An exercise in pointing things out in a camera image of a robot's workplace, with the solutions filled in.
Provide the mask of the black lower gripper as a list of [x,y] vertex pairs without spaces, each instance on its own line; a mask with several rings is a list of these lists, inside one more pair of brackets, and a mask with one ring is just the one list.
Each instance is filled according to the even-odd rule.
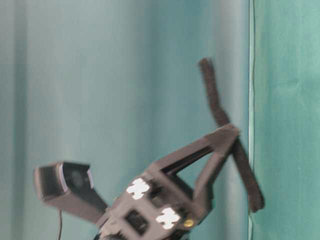
[[[153,162],[99,221],[98,240],[186,240],[211,212],[213,184],[240,130],[226,124]],[[176,173],[213,153],[190,188]]]

